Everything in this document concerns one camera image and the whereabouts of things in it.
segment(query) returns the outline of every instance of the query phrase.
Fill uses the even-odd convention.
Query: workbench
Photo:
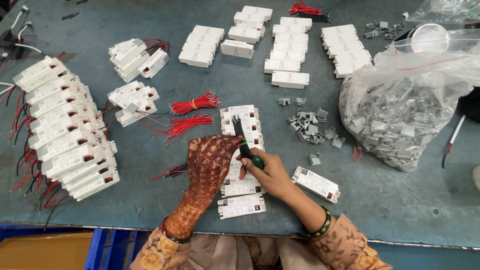
[[[479,247],[480,191],[474,186],[471,172],[480,162],[478,134],[480,124],[465,120],[452,154],[447,157],[445,169],[441,158],[453,129],[459,120],[453,120],[428,144],[423,152],[418,170],[405,173],[391,168],[369,153],[363,153],[359,162],[352,160],[356,141],[339,119],[338,95],[341,80],[335,79],[334,64],[322,48],[322,27],[354,24],[365,48],[372,55],[383,51],[389,43],[382,37],[365,39],[366,23],[387,21],[400,23],[402,13],[412,13],[419,1],[328,0],[314,7],[331,12],[332,24],[314,23],[309,34],[309,48],[301,72],[310,74],[310,84],[303,90],[271,86],[271,75],[264,74],[264,60],[273,49],[272,26],[281,16],[287,16],[292,0],[265,1],[158,1],[158,0],[43,0],[19,1],[0,23],[0,30],[8,29],[23,4],[30,9],[22,17],[15,33],[27,21],[33,27],[23,35],[37,35],[49,42],[26,40],[55,57],[67,50],[61,60],[82,83],[90,87],[99,107],[105,103],[107,93],[125,85],[113,69],[108,48],[131,38],[162,38],[170,42],[170,62],[152,79],[136,80],[155,87],[160,94],[156,100],[158,112],[168,112],[174,101],[198,98],[208,90],[222,97],[222,107],[254,104],[258,108],[264,136],[264,148],[278,154],[289,174],[302,166],[339,185],[341,195],[336,204],[328,204],[319,197],[305,193],[320,205],[326,206],[335,216],[346,214],[369,239],[402,243],[426,243]],[[272,19],[265,23],[266,32],[254,46],[253,59],[222,55],[216,52],[213,65],[199,68],[181,64],[178,55],[183,43],[195,25],[221,27],[233,26],[235,12],[244,5],[261,6],[274,10]],[[79,14],[61,20],[71,13]],[[405,31],[413,24],[408,23]],[[0,75],[0,81],[12,83],[12,78],[22,70],[40,61],[42,56],[29,51],[21,60],[10,60]],[[15,90],[16,99],[20,90]],[[290,98],[292,104],[281,107],[278,98]],[[307,98],[303,111],[316,111],[319,107],[329,112],[327,123],[319,124],[321,130],[334,127],[340,137],[347,140],[341,149],[329,143],[312,145],[301,143],[287,130],[286,119],[297,112],[293,104],[296,97]],[[0,107],[0,221],[44,223],[49,210],[38,213],[36,194],[25,195],[9,190],[20,182],[15,163],[23,154],[22,147],[7,144],[10,125],[14,118],[14,105]],[[120,182],[77,202],[71,197],[62,201],[53,213],[54,224],[154,229],[170,214],[188,186],[187,174],[173,179],[147,180],[164,172],[164,168],[182,164],[187,158],[188,141],[193,138],[219,134],[219,109],[203,109],[211,113],[215,123],[197,126],[186,132],[173,144],[166,146],[165,136],[152,138],[156,131],[141,123],[121,127],[113,123],[108,138],[118,147],[115,155]],[[106,113],[106,121],[113,113]],[[172,115],[156,115],[163,123]],[[24,143],[26,132],[20,134]],[[308,154],[319,152],[321,165],[310,166]],[[240,233],[264,235],[290,235],[304,229],[295,214],[279,199],[264,195],[265,213],[221,220],[217,207],[205,212],[196,232]]]

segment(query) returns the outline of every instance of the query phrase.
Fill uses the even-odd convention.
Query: green bangle
[[[327,208],[323,206],[322,208],[325,210],[325,213],[327,215],[327,217],[325,218],[325,223],[318,231],[314,233],[307,233],[307,236],[310,238],[316,238],[316,237],[322,236],[328,230],[328,227],[330,227],[330,223],[332,222],[332,215],[330,214],[330,211],[327,210]]]

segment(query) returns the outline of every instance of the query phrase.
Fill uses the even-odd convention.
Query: sleeve
[[[189,265],[187,254],[190,248],[191,243],[177,244],[166,238],[160,229],[156,228],[138,252],[130,265],[130,270],[167,270]]]
[[[392,269],[367,242],[365,235],[341,215],[327,234],[313,239],[312,245],[318,257],[332,270]]]

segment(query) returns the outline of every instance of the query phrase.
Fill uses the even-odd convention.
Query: plastic bag
[[[480,86],[480,29],[447,32],[447,40],[392,43],[375,66],[344,80],[339,109],[359,146],[405,172],[450,121],[460,96]],[[431,51],[419,51],[428,48]]]
[[[406,21],[460,25],[480,23],[480,0],[426,0]]]

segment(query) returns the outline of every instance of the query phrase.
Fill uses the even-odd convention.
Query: henna tattoo
[[[232,155],[241,137],[214,135],[189,142],[188,178],[190,184],[183,199],[165,221],[174,237],[190,237],[193,227],[212,202],[230,169]]]

